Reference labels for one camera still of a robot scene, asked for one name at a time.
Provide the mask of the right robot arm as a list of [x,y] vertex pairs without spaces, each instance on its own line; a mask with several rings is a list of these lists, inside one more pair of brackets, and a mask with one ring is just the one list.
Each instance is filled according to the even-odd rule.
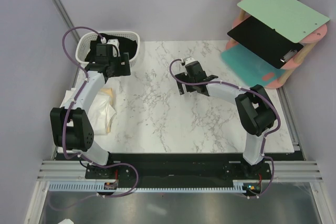
[[264,159],[266,136],[279,121],[279,115],[266,90],[261,85],[249,89],[225,82],[216,75],[208,76],[201,64],[194,58],[176,59],[184,71],[171,76],[176,80],[179,93],[197,92],[207,97],[215,97],[236,106],[239,120],[246,131],[246,143],[243,151],[244,163],[240,166],[241,174],[248,179],[259,173],[259,164]]

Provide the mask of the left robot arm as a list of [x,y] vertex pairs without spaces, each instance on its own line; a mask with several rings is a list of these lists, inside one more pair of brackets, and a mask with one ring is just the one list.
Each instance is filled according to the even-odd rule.
[[108,79],[131,74],[129,55],[121,55],[114,44],[97,44],[93,60],[81,70],[85,78],[80,86],[64,106],[50,112],[54,144],[62,148],[66,159],[81,157],[97,166],[97,173],[103,178],[111,178],[115,165],[108,161],[109,152],[94,141],[88,112]]

